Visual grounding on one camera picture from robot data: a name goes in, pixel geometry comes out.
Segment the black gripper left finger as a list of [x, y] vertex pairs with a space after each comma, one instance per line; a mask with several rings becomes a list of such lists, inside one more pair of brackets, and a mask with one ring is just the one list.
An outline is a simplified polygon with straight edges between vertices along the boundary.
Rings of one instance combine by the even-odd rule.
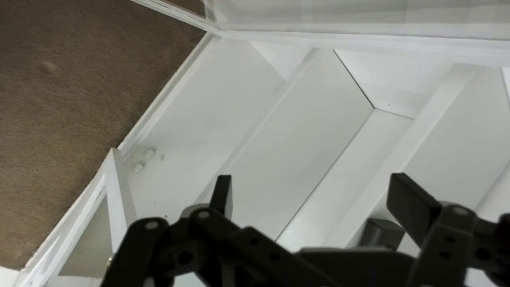
[[207, 287], [339, 287], [255, 228], [233, 223], [231, 180], [218, 175], [212, 199], [186, 207], [175, 223], [159, 216], [134, 221], [100, 287], [174, 287], [190, 272]]

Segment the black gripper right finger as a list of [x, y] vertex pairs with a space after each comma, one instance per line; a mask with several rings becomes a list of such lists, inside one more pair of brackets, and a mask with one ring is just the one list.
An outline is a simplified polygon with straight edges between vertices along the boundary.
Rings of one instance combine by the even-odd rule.
[[510, 287], [510, 213], [496, 221], [435, 199], [406, 173], [392, 173], [387, 210], [419, 247], [406, 287], [465, 287], [469, 269]]

